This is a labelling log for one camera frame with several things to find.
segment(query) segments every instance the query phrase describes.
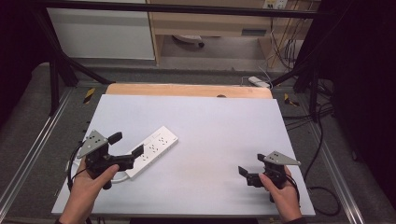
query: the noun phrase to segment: aluminum rail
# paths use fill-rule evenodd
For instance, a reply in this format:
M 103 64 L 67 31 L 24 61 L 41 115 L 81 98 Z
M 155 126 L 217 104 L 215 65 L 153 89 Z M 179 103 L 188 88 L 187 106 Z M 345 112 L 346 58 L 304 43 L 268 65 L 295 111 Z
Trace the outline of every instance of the aluminum rail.
M 308 114 L 308 102 L 306 97 L 298 96 L 299 102 L 303 107 L 305 114 Z M 320 128 L 317 123 L 310 122 L 311 129 L 316 137 L 316 140 L 319 142 L 320 139 Z M 332 183 L 334 184 L 334 188 L 337 191 L 338 197 L 340 199 L 341 204 L 344 206 L 344 210 L 346 212 L 346 216 L 349 219 L 349 222 L 352 224 L 364 224 L 363 216 L 361 215 L 361 211 L 359 207 L 355 203 L 355 199 L 353 198 L 352 193 L 347 186 L 347 182 L 345 181 L 340 169 L 335 162 L 334 157 L 326 144 L 326 141 L 323 140 L 321 147 L 321 158 L 323 159 L 327 170 L 329 171 L 330 178 L 332 179 Z
M 0 223 L 3 222 L 3 219 L 6 217 L 6 214 L 11 207 L 12 203 L 14 202 L 15 198 L 18 195 L 24 181 L 26 180 L 27 176 L 29 175 L 30 171 L 32 170 L 35 161 L 38 159 L 41 150 L 43 149 L 44 145 L 46 145 L 47 140 L 52 133 L 56 123 L 58 122 L 59 118 L 61 117 L 64 109 L 67 105 L 69 97 L 73 92 L 73 88 L 66 88 L 64 94 L 60 101 L 60 106 L 58 110 L 52 117 L 49 117 L 46 124 L 44 125 L 43 129 L 41 130 L 40 134 L 38 135 L 37 139 L 31 146 L 29 152 L 27 153 L 25 159 L 20 165 L 20 168 L 10 181 L 7 186 L 6 191 L 0 198 Z

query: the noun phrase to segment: white cabinet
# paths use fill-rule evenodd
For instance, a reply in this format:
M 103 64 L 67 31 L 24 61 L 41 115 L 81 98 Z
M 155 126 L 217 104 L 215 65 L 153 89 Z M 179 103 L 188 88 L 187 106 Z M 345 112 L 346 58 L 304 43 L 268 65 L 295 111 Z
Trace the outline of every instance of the white cabinet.
M 145 0 L 106 2 L 146 3 Z M 69 57 L 154 60 L 147 12 L 62 8 L 48 11 Z

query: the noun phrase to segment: black sleeve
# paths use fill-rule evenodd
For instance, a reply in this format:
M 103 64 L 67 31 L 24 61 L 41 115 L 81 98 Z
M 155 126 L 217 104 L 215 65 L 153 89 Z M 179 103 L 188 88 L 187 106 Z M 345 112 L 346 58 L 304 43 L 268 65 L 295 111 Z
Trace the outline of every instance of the black sleeve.
M 304 217 L 299 217 L 289 222 L 285 222 L 284 224 L 306 224 L 306 220 Z

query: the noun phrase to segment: wooden edge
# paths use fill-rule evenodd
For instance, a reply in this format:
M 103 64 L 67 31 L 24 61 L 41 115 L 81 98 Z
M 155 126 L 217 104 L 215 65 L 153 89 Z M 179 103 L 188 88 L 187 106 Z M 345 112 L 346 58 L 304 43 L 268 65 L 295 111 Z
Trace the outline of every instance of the wooden edge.
M 106 94 L 116 95 L 163 95 L 163 96 L 225 96 L 228 98 L 273 99 L 267 88 L 239 86 L 203 86 L 177 84 L 127 84 L 114 83 Z

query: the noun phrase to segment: gray carpet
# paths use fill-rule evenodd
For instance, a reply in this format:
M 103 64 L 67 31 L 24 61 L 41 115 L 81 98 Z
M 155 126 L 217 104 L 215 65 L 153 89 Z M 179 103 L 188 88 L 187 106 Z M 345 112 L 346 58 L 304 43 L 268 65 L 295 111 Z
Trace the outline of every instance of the gray carpet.
M 240 85 L 241 82 L 249 85 L 244 76 L 255 73 L 240 72 L 197 72 L 197 71 L 162 71 L 158 69 L 101 69 L 100 75 L 121 82 L 156 82 L 156 83 L 190 83 L 190 84 L 219 84 Z M 38 158 L 31 173 L 23 184 L 14 204 L 7 213 L 7 219 L 15 217 L 54 218 L 50 213 L 56 200 L 54 196 L 60 189 L 65 179 L 64 167 L 71 151 L 84 135 L 83 130 L 89 126 L 94 109 L 99 97 L 106 91 L 106 87 L 96 88 L 89 104 L 82 103 L 89 87 L 74 89 L 71 99 L 53 130 L 47 144 Z M 295 95 L 289 92 L 290 98 Z M 3 192 L 22 162 L 27 150 L 35 141 L 39 130 L 44 125 L 50 111 L 50 98 L 48 90 L 48 71 L 45 68 L 36 69 L 34 79 L 28 91 L 15 108 L 12 118 L 2 128 L 1 158 L 3 169 L 0 169 L 1 185 Z M 279 101 L 279 107 L 284 116 L 303 115 L 300 106 L 284 104 L 284 93 L 274 91 L 274 97 Z M 343 171 L 346 182 L 355 197 L 359 209 L 365 220 L 369 223 L 388 222 L 396 223 L 394 209 L 375 183 L 369 170 L 363 163 L 352 160 L 350 150 L 342 131 L 339 129 L 336 118 L 323 119 L 324 136 L 327 144 L 333 150 L 338 165 Z M 289 131 L 290 141 L 295 150 L 297 159 L 302 162 L 301 170 L 304 173 L 307 164 L 311 161 L 318 146 L 308 125 Z M 332 181 L 324 163 L 319 156 L 310 175 L 307 178 L 308 186 L 322 186 L 334 191 Z M 335 202 L 328 193 L 320 190 L 313 191 L 311 195 L 314 206 L 324 211 L 331 212 L 335 209 Z M 318 214 L 310 217 L 309 222 L 348 223 L 344 210 L 335 217 L 326 217 Z

